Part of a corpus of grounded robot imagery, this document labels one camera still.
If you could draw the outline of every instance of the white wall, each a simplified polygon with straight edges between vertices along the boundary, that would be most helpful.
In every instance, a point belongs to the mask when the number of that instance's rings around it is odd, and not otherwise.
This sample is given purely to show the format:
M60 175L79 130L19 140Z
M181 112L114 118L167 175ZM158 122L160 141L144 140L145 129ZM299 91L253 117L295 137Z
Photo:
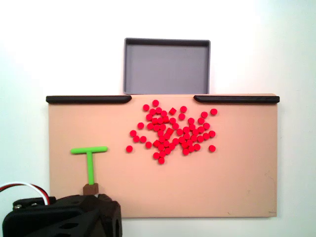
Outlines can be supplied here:
M211 40L211 93L275 93L278 217L135 219L125 237L316 236L316 1L0 1L0 183L49 190L46 95L122 94L125 37ZM0 194L0 221L24 187Z

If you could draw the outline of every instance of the gray tray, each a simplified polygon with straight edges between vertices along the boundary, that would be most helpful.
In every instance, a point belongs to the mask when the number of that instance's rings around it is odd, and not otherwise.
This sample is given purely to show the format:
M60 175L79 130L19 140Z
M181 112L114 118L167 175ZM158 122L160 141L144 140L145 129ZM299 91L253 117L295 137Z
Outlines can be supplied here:
M208 94L209 40L125 39L125 94Z

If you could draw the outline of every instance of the tan board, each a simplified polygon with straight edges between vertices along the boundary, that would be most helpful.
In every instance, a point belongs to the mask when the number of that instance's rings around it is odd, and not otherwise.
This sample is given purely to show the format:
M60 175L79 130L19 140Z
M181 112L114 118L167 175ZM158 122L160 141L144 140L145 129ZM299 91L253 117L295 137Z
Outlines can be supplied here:
M133 129L149 141L157 133L138 130L144 104L158 99L169 111L187 106L187 118L216 108L206 119L212 139L188 156L176 149L159 165L156 148L133 143ZM134 150L128 154L127 145ZM214 145L216 151L208 151ZM277 214L277 105L202 104L193 95L135 95L126 104L49 104L50 194L81 194L88 182L86 155L72 148L107 146L93 155L100 193L121 205L123 217L270 217Z

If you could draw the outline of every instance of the red bead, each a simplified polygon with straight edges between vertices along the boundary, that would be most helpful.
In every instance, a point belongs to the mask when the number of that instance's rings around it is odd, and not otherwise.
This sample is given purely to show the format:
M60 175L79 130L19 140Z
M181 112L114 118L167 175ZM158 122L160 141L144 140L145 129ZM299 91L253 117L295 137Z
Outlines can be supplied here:
M169 122L169 117L168 116L165 116L162 118L163 122Z
M181 113L179 114L179 120L184 120L186 118L185 114Z
M157 107L159 105L159 101L158 100L154 100L153 101L153 106Z
M183 134L183 130L182 129L177 129L177 134L178 134L178 136L181 136L182 134Z
M198 135L198 130L197 129L194 129L193 131L192 131L192 133L193 133L193 135Z
M189 118L189 119L188 119L188 123L189 123L189 124L194 123L194 118Z
M159 157L160 157L159 152L155 152L153 157L154 157L154 159L159 159Z
M176 122L176 119L175 119L175 118L170 118L170 119L169 119L169 122L170 122L171 124L174 124L174 123Z
M168 140L169 138L170 138L170 134L169 133L166 133L165 135L164 135L164 138L166 139L166 140Z
M180 108L180 111L183 112L183 113L185 113L185 112L187 111L187 107L182 106L182 107Z
M189 132L190 132L189 127L184 127L184 128L183 128L183 132L184 132L184 133L189 133Z
M158 140L155 140L154 143L153 143L153 146L154 147L158 147L160 145L160 142Z
M204 133L205 129L204 127L200 126L197 128L199 133Z
M159 124L162 124L163 123L163 118L160 117L160 118L157 119L157 121L158 121Z
M186 140L189 140L189 139L190 139L190 135L189 135L188 133L185 133L185 134L183 135L183 137L184 137L184 139L186 139Z
M133 141L134 141L134 142L139 142L139 136L135 136L135 137L133 138Z
M143 110L144 110L144 111L148 111L148 110L149 110L149 105L144 105L144 106L143 106Z
M153 125L157 124L158 123L158 118L152 118L152 123L153 123Z
M187 156L190 152L189 152L188 149L183 149L182 153L183 153L185 156Z
M203 141L204 141L203 136L198 136L198 137L197 137L197 141L198 141L198 142L203 142Z
M168 147L169 144L170 144L170 142L168 142L168 141L164 141L164 143L163 143L164 147Z
M181 144L181 146L182 146L182 148L187 148L189 145L186 142L184 142Z
M209 135L210 137L215 137L215 132L214 132L214 131L210 131L210 132L208 133L208 135Z
M201 146L200 146L199 144L195 144L195 145L194 145L194 149L195 149L196 151L199 151L199 150L201 149Z
M159 129L160 129L160 126L159 126L158 124L156 124L156 125L154 126L154 131L155 131L155 132L158 132Z
M157 132L157 135L158 135L158 137L163 136L163 131L162 131L162 130L159 130L159 131Z
M160 157L164 158L166 156L166 152L161 151L161 152L159 152L159 155L160 155Z
M159 127L160 127L160 130L162 130L162 131L165 131L165 129L166 129L166 125L164 125L164 124L160 125Z
M172 125L172 128L173 128L174 130L177 130L177 129L179 128L179 124L174 123L174 124Z
M170 127L167 129L167 133L168 133L169 135L172 135L172 134L173 134L173 131L174 131L174 130L173 130L172 128L170 128Z
M193 145L193 141L189 139L189 140L187 141L187 144L188 144L189 146L192 146L192 145Z
M146 142L146 144L145 144L145 145L146 145L146 148L147 148L147 149L149 149L149 148L151 148L151 147L152 147L152 143L151 143L151 142Z
M206 122L205 124L203 124L203 127L205 130L208 130L210 128L210 125Z
M150 110L149 110L149 113L150 113L151 115L155 115L155 114L156 114L156 110L155 110L155 109L150 109Z
M202 113L201 113L201 117L202 117L202 118L206 118L207 115L208 115L207 112L202 112Z
M135 137L135 136L136 136L136 131L135 131L135 130L131 130L130 133L129 133L129 135L130 135L131 137Z
M162 112L162 109L160 107L157 107L156 108L156 114L161 114L161 112Z
M139 122L137 124L138 129L143 129L144 128L144 124L142 122Z
M211 109L211 115L216 115L217 114L217 109Z
M213 145L210 145L208 149L210 152L214 152L216 150L216 147L214 147Z
M208 133L207 133L207 132L203 134L203 138L204 138L204 140L209 139L209 135L208 135Z
M164 149L164 152L166 153L166 155L168 155L168 154L171 153L171 149L170 148L166 148L166 149Z
M179 137L179 142L182 144L182 143L186 142L186 140L184 139L184 137Z
M145 136L141 136L141 137L140 137L140 142L141 142L141 143L145 143L146 140L147 140L147 138L146 138Z
M127 151L128 153L132 152L132 150L133 150L133 147L132 147L132 146L127 146L127 147L126 147L126 151Z
M162 151L163 149L164 149L164 145L163 145L163 144L160 144L160 145L158 146L158 150Z
M164 136L159 137L159 141L160 141L160 142L164 142L165 140L166 140L166 139L165 139Z
M190 153L191 153L191 152L194 152L194 150L195 150L195 149L194 149L194 146L189 146L189 147L188 147L188 150L189 150Z
M190 129L191 131L193 131L195 128L196 128L196 126L195 126L194 124L190 124L190 125L189 125L189 129Z
M147 129L152 130L154 128L154 125L150 122L147 124Z
M152 120L152 118L153 118L153 116L152 116L151 114L146 115L146 119L147 119L148 121Z
M160 158L158 159L158 163L159 163L159 164L164 164L164 158L160 157Z
M192 135L192 136L191 136L191 140L192 140L193 142L196 142L196 141L198 140L198 138L197 138L197 136Z
M173 144L173 143L170 143L169 144L169 149L170 150L174 150L176 148L176 146Z
M205 119L203 119L203 118L198 118L197 122L198 122L199 124L203 124L203 123L205 122Z
M177 112L177 110L175 108L171 108L171 110L169 111L169 113L171 115L174 115Z
M163 111L161 112L161 116L163 116L163 117L167 116L167 111L166 111L166 110L163 110Z
M178 138L173 138L172 143L174 145L178 145L179 144L179 139Z

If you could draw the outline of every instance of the green stick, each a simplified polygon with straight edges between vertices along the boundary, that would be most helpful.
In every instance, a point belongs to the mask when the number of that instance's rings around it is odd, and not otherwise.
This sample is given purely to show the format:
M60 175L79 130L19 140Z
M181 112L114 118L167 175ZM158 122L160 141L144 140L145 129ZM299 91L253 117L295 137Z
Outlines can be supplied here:
M107 147L84 147L84 148L74 148L71 149L71 154L87 154L87 169L88 169L88 180L89 185L94 184L94 172L93 172L93 156L92 153L95 152L106 152Z

